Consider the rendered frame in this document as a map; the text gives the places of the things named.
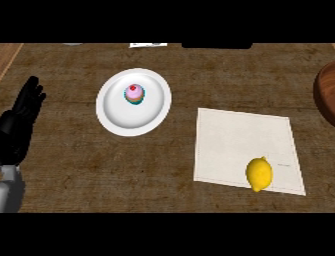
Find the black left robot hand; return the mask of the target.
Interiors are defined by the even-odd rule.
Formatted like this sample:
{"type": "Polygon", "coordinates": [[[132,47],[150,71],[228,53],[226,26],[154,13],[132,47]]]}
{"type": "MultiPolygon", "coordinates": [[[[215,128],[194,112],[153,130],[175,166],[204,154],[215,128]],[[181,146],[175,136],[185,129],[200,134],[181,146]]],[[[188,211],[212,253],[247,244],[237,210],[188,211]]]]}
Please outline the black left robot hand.
{"type": "Polygon", "coordinates": [[[12,109],[0,116],[0,166],[18,166],[26,159],[45,98],[39,78],[31,76],[21,88],[12,109]]]}

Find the pink frosted cupcake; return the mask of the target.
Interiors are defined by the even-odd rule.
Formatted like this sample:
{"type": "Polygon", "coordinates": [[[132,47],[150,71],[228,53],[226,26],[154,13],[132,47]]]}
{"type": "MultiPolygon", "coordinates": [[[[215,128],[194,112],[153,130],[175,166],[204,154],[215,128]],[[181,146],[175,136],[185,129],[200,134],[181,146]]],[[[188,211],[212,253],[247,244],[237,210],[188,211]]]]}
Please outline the pink frosted cupcake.
{"type": "Polygon", "coordinates": [[[125,89],[125,99],[133,104],[139,105],[145,98],[145,89],[139,84],[132,84],[125,89]]]}

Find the yellow lemon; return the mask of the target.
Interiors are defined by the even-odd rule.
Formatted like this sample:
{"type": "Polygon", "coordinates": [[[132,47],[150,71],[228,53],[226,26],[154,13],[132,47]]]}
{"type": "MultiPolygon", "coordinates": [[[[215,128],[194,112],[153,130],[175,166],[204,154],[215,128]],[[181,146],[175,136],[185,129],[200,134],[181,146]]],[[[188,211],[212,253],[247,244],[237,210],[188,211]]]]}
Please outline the yellow lemon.
{"type": "Polygon", "coordinates": [[[246,176],[254,192],[260,192],[269,187],[274,178],[274,170],[265,157],[254,158],[250,161],[246,176]]]}

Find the white oval plate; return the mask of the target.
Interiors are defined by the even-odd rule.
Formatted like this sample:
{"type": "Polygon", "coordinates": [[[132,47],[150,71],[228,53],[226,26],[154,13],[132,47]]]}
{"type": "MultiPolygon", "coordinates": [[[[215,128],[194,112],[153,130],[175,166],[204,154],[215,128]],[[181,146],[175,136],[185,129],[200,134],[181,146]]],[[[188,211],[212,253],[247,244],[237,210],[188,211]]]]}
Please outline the white oval plate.
{"type": "Polygon", "coordinates": [[[117,73],[102,85],[96,97],[96,116],[105,129],[132,137],[147,134],[164,121],[172,105],[172,91],[163,76],[153,70],[133,68],[117,73]],[[125,99],[125,89],[139,84],[145,98],[139,105],[125,99]]]}

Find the white flat object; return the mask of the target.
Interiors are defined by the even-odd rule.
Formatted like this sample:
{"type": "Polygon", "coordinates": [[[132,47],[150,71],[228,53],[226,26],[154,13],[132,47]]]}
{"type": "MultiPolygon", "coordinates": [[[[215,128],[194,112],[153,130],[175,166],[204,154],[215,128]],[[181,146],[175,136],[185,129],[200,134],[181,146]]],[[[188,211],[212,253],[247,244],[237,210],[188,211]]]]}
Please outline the white flat object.
{"type": "Polygon", "coordinates": [[[130,43],[129,48],[167,47],[167,43],[130,43]]]}

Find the white square placemat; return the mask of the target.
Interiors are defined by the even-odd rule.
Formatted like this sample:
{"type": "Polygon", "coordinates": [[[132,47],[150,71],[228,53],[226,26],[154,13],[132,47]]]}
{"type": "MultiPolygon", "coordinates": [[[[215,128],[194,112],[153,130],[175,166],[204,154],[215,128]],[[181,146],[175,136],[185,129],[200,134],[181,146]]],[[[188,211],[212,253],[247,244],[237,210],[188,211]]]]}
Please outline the white square placemat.
{"type": "Polygon", "coordinates": [[[305,196],[290,118],[200,108],[194,180],[250,188],[247,164],[262,157],[274,170],[266,191],[305,196]]]}

